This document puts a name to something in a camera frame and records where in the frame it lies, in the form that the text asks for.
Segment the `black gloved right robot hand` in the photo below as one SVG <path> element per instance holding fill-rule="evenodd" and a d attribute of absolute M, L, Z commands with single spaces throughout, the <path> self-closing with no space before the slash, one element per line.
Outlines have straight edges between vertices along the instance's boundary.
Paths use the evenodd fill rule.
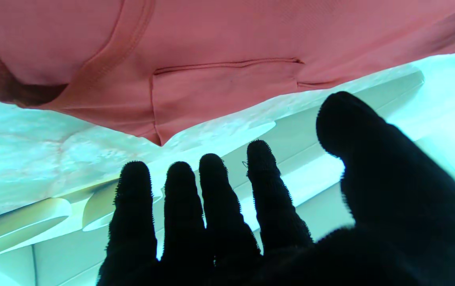
<path fill-rule="evenodd" d="M 297 214 L 270 147 L 247 147 L 263 250 L 216 154 L 200 159 L 202 196 L 185 162 L 166 175 L 164 251 L 157 259 L 149 169 L 121 170 L 98 286 L 455 286 L 455 180 L 394 125 L 348 92 L 316 120 L 340 158 L 355 224 L 318 242 Z"/>

